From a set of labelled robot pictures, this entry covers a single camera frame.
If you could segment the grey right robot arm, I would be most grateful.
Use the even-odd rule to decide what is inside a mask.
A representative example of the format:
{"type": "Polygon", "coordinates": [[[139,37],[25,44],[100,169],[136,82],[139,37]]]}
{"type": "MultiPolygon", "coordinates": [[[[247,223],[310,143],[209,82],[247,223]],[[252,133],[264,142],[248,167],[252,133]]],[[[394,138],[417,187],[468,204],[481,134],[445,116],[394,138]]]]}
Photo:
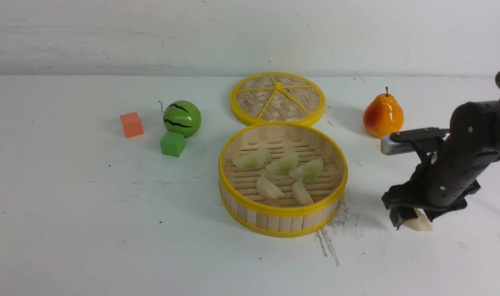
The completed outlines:
{"type": "Polygon", "coordinates": [[[416,209],[430,222],[465,209],[466,196],[481,188],[478,176],[500,160],[500,100],[458,106],[448,129],[428,127],[384,136],[380,150],[385,155],[415,152],[421,160],[407,182],[382,196],[394,227],[417,218],[416,209]]]}

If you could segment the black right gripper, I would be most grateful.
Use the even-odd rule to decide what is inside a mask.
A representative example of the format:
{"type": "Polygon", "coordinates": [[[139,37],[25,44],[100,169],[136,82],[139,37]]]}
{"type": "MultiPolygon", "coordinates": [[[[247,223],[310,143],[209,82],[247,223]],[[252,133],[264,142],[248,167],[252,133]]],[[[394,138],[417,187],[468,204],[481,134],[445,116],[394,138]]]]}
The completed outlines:
{"type": "Polygon", "coordinates": [[[493,150],[459,152],[449,141],[443,142],[435,153],[417,155],[421,162],[410,179],[390,187],[381,198],[396,230],[417,218],[415,208],[423,210],[430,222],[465,209],[466,196],[481,188],[478,176],[500,160],[500,153],[493,150]]]}

